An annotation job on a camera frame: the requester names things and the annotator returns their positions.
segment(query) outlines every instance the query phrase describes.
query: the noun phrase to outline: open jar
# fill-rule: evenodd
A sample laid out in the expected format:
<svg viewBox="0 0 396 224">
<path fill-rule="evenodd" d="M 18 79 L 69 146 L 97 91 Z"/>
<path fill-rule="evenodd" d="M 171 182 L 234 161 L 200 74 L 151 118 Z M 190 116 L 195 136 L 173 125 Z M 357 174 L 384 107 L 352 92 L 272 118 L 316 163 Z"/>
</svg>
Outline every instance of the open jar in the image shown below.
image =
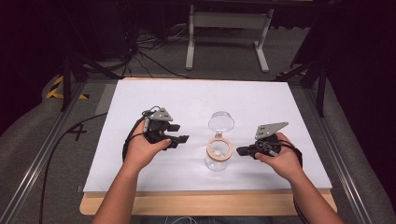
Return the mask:
<svg viewBox="0 0 396 224">
<path fill-rule="evenodd" d="M 233 145 L 222 135 L 233 129 L 233 118 L 225 111 L 212 115 L 208 126 L 215 132 L 215 137 L 206 145 L 205 164 L 212 171 L 224 170 L 233 154 Z"/>
</svg>

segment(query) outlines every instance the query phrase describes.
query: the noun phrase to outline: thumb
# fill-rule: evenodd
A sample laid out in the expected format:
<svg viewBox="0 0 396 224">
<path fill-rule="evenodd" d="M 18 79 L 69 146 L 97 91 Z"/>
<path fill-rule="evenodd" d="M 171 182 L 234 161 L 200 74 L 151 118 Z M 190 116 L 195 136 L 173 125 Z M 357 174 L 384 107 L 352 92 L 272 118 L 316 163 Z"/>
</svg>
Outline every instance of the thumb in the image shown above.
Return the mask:
<svg viewBox="0 0 396 224">
<path fill-rule="evenodd" d="M 156 151 L 161 151 L 163 149 L 166 149 L 167 147 L 169 147 L 169 145 L 171 145 L 172 140 L 170 139 L 163 139 L 162 141 L 153 144 L 152 147 L 156 150 Z"/>
<path fill-rule="evenodd" d="M 254 156 L 257 158 L 257 160 L 265 162 L 267 164 L 270 164 L 273 159 L 272 157 L 264 155 L 260 152 L 256 152 L 256 154 Z"/>
</svg>

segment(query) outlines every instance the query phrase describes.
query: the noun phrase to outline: person's left hand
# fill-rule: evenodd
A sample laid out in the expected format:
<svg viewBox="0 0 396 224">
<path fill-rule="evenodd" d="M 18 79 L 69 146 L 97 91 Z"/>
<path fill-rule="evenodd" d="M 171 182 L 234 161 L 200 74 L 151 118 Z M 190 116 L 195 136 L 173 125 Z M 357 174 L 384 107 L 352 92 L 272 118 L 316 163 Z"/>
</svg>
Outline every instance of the person's left hand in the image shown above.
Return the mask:
<svg viewBox="0 0 396 224">
<path fill-rule="evenodd" d="M 151 144 L 143 134 L 140 134 L 143 132 L 144 124 L 145 121 L 142 120 L 134 130 L 132 134 L 134 138 L 129 143 L 128 152 L 124 160 L 124 165 L 131 166 L 137 172 L 147 166 L 159 151 L 171 144 L 170 139 Z"/>
</svg>

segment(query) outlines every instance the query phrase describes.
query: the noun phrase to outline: hazard stripe tape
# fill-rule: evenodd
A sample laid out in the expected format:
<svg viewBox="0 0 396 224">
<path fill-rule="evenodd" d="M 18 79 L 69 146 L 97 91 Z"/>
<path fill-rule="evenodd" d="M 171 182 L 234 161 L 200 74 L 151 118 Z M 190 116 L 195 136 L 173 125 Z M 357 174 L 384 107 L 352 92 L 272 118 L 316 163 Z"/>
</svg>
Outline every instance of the hazard stripe tape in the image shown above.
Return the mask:
<svg viewBox="0 0 396 224">
<path fill-rule="evenodd" d="M 63 99 L 64 95 L 61 93 L 56 93 L 58 90 L 59 86 L 61 85 L 62 81 L 64 80 L 64 76 L 59 75 L 58 78 L 54 81 L 52 87 L 49 90 L 49 93 L 47 93 L 46 98 L 58 98 L 58 99 Z M 90 98 L 89 94 L 81 94 L 78 99 L 80 100 L 88 100 Z"/>
</svg>

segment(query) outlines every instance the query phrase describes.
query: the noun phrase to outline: white tabletop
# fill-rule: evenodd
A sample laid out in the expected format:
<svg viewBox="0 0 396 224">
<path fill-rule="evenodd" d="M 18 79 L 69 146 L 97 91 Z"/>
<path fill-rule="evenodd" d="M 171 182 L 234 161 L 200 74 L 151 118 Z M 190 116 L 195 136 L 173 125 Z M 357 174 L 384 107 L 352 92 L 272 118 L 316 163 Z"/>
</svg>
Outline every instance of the white tabletop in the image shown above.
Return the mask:
<svg viewBox="0 0 396 224">
<path fill-rule="evenodd" d="M 271 167 L 235 149 L 254 144 L 257 127 L 287 121 L 281 130 L 303 152 L 304 170 L 318 189 L 332 184 L 319 159 L 287 83 L 217 80 L 121 80 L 111 102 L 84 192 L 107 192 L 122 164 L 122 146 L 144 110 L 165 107 L 186 144 L 161 151 L 139 175 L 138 191 L 290 189 Z M 226 111 L 234 128 L 223 135 L 234 146 L 228 167 L 205 166 L 205 148 L 214 136 L 213 113 Z"/>
</svg>

